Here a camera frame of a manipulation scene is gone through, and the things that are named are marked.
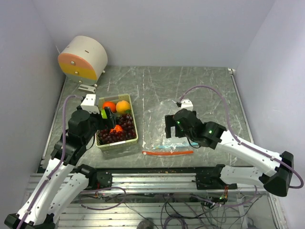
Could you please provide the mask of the red-zipper clear bag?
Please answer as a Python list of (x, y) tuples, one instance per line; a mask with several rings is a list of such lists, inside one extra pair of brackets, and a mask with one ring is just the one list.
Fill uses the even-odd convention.
[(175, 137), (175, 128), (170, 128), (171, 138), (166, 138), (165, 116), (180, 110), (174, 100), (165, 100), (144, 111), (142, 153), (150, 156), (192, 154), (187, 138)]

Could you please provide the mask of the yellow-green perforated plastic basket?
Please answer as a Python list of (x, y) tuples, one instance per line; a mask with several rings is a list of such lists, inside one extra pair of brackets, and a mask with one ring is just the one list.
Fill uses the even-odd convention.
[[(129, 94), (119, 94), (117, 96), (108, 96), (108, 97), (102, 97), (99, 99), (99, 104), (98, 107), (100, 110), (102, 110), (102, 105), (104, 102), (106, 101), (111, 101), (114, 102), (115, 104), (117, 104), (119, 101), (121, 100), (125, 100), (127, 102), (130, 103), (131, 105), (131, 110), (130, 112), (126, 113), (126, 114), (132, 114), (133, 118), (134, 118), (134, 123), (136, 126), (136, 121), (135, 121), (135, 117), (134, 117), (134, 112), (133, 112), (133, 107), (132, 107), (132, 102), (131, 102), (131, 97)], [(115, 113), (117, 115), (117, 117), (123, 115), (120, 114), (118, 112)], [(138, 131), (137, 131), (137, 126), (136, 126), (136, 134), (137, 134), (137, 138), (133, 139), (133, 140), (127, 140), (127, 141), (122, 141), (122, 142), (118, 142), (118, 143), (111, 143), (111, 144), (106, 144), (106, 145), (99, 145), (99, 143), (97, 142), (97, 132), (95, 134), (95, 144), (96, 146), (100, 149), (100, 150), (108, 150), (108, 149), (113, 149), (116, 147), (121, 147), (121, 146), (128, 146), (128, 145), (132, 145), (138, 142)]]

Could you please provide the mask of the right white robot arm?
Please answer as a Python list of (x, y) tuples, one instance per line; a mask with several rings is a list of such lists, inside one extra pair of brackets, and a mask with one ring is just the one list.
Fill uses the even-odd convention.
[(166, 138), (171, 138), (171, 128), (174, 127), (175, 137), (186, 137), (200, 147), (223, 150), (251, 164), (250, 167), (217, 165), (215, 174), (210, 177), (214, 188), (247, 184), (261, 186), (279, 197), (287, 196), (293, 174), (293, 154), (269, 151), (239, 139), (216, 122), (203, 123), (195, 111), (181, 109), (174, 115), (166, 115), (164, 119)]

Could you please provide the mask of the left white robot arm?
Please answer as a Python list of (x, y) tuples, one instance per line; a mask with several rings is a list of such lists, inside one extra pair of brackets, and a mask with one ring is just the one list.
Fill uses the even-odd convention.
[(96, 169), (81, 165), (62, 187), (87, 150), (87, 144), (98, 130), (115, 127), (116, 117), (110, 108), (79, 106), (69, 121), (62, 121), (62, 135), (55, 144), (48, 166), (34, 192), (22, 208), (9, 214), (4, 223), (10, 229), (53, 229), (60, 214), (83, 190), (97, 185)]

